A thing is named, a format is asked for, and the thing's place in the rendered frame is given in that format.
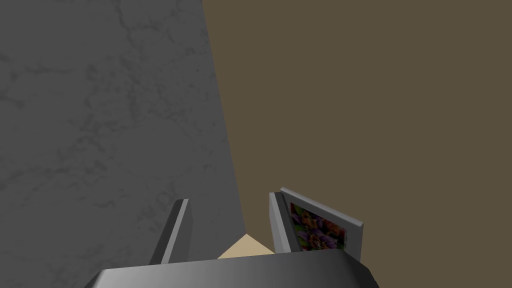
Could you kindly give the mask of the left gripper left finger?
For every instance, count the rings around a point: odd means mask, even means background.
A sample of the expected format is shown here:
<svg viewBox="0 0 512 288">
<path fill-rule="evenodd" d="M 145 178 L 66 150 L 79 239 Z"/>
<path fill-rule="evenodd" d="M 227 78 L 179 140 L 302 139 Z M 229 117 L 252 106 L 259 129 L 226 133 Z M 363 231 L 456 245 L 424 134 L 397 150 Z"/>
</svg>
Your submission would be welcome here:
<svg viewBox="0 0 512 288">
<path fill-rule="evenodd" d="M 150 265 L 182 263 L 189 260 L 189 200 L 178 199 L 165 222 Z"/>
</svg>

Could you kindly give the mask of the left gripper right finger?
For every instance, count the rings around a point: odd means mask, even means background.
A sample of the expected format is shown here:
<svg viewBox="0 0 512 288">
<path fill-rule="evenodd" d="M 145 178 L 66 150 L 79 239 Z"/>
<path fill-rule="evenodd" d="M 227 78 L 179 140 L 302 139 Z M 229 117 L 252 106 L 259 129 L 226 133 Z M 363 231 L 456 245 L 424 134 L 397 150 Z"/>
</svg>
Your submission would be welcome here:
<svg viewBox="0 0 512 288">
<path fill-rule="evenodd" d="M 269 220 L 275 253 L 301 252 L 302 246 L 283 193 L 271 192 L 268 197 Z"/>
</svg>

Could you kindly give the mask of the grey framed flower picture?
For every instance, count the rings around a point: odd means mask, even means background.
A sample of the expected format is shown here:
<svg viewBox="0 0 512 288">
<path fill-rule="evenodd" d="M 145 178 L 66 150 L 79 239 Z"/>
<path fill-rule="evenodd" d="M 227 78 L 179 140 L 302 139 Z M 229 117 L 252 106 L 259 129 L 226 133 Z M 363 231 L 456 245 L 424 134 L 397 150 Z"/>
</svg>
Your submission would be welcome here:
<svg viewBox="0 0 512 288">
<path fill-rule="evenodd" d="M 340 249 L 360 261 L 364 223 L 282 187 L 302 251 Z"/>
</svg>

